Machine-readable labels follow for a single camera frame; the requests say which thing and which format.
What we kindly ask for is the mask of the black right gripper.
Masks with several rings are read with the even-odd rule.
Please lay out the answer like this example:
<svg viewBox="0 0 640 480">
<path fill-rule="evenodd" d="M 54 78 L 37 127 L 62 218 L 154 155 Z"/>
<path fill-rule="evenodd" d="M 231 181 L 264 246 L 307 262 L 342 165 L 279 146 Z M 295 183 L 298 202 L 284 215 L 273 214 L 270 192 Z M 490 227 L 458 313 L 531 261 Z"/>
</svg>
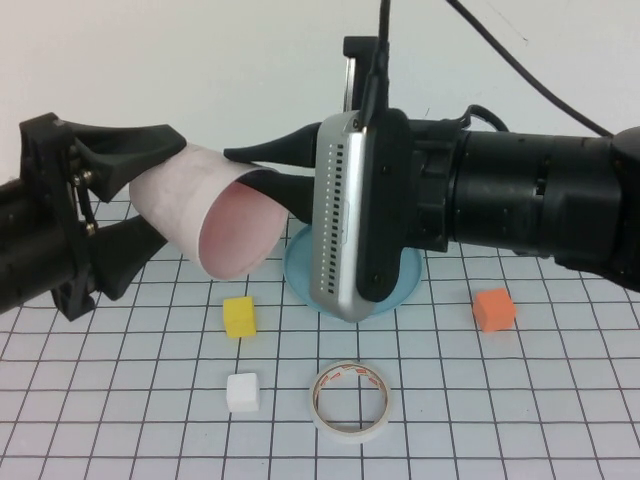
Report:
<svg viewBox="0 0 640 480">
<path fill-rule="evenodd" d="M 389 43 L 373 36 L 346 36 L 343 55 L 355 62 L 352 99 L 365 133 L 365 170 L 359 225 L 362 251 L 405 247 L 444 251 L 449 227 L 454 152 L 466 116 L 411 120 L 389 106 Z M 239 163 L 266 162 L 314 168 L 320 122 L 259 145 L 227 148 Z M 310 225 L 314 179 L 254 169 L 235 180 L 247 191 L 257 216 L 293 215 Z"/>
</svg>

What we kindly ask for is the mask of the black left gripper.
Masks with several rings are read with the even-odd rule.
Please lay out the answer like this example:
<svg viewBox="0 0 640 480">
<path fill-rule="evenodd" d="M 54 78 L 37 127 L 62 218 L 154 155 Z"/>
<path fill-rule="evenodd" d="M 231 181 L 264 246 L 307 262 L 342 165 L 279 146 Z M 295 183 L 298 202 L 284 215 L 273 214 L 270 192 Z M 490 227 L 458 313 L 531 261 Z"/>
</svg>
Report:
<svg viewBox="0 0 640 480">
<path fill-rule="evenodd" d="M 169 125 L 67 126 L 53 114 L 21 123 L 20 135 L 20 175 L 38 211 L 27 265 L 39 289 L 50 291 L 59 312 L 74 321 L 95 308 L 93 274 L 96 288 L 118 300 L 167 244 L 140 215 L 97 231 L 88 180 L 89 189 L 109 202 L 142 173 L 184 150 L 187 141 Z M 79 156 L 92 176 L 78 168 Z"/>
</svg>

